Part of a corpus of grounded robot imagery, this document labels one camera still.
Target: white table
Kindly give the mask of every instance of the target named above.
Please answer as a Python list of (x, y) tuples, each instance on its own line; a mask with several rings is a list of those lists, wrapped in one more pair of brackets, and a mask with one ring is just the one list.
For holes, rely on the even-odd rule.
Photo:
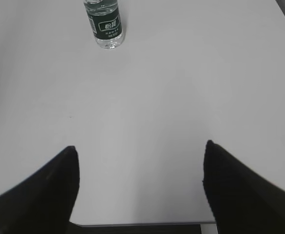
[(124, 44), (82, 1), (0, 1), (0, 193), (67, 145), (79, 224), (213, 221), (213, 139), (285, 189), (285, 17), (273, 0), (122, 0)]

